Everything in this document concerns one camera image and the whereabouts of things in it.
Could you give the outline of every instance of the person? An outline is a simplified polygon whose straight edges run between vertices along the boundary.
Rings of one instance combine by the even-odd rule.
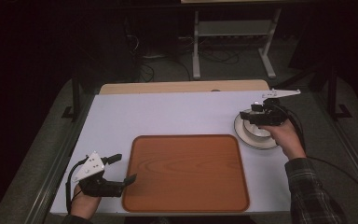
[[[296,129],[288,119],[280,126],[260,126],[271,133],[289,159],[284,167],[291,192],[291,217],[294,224],[347,223],[339,205],[323,189],[312,163],[307,159]],[[80,191],[75,188],[75,195]],[[71,214],[63,224],[91,224],[90,219],[98,208],[101,198],[79,192],[72,201]]]

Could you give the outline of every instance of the wooden tray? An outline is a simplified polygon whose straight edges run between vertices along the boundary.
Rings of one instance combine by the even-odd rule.
[[[237,139],[228,134],[139,136],[123,193],[129,212],[243,212],[249,196]]]

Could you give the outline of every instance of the background desk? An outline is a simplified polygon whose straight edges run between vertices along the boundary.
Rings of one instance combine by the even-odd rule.
[[[101,157],[121,153],[122,160],[107,166],[104,174],[107,180],[121,181],[127,173],[132,141],[139,135],[217,133],[236,136],[235,117],[254,101],[263,100],[262,91],[238,90],[241,84],[246,90],[248,86],[246,82],[197,82],[197,84],[189,82],[187,84],[190,89],[195,88],[192,85],[201,87],[202,84],[208,88],[201,88],[199,92],[176,90],[142,94],[139,94],[135,87],[146,87],[149,84],[119,84],[118,87],[126,87],[124,89],[133,90],[134,93],[122,91],[122,94],[100,94],[95,97],[67,171],[94,150]],[[258,83],[260,89],[268,89],[263,82],[250,81],[249,83]],[[171,88],[175,85],[184,85],[183,91],[186,91],[185,83],[175,85],[167,83],[166,85]],[[150,87],[149,90],[160,91],[153,86]],[[213,90],[227,91],[203,91],[211,87]],[[107,88],[103,88],[103,92],[108,93]],[[256,150],[245,145],[240,139],[238,140],[250,194],[250,207],[245,213],[289,211],[290,193],[283,168],[287,159],[282,154],[282,150],[279,147]],[[64,182],[67,173],[63,177],[51,213],[66,214]],[[128,213],[122,207],[121,198],[103,198],[97,212],[122,216],[160,215]]]

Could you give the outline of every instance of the plaid shirt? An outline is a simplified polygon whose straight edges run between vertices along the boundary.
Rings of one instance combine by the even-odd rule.
[[[339,205],[323,189],[309,159],[291,160],[285,169],[292,193],[293,223],[347,223]]]

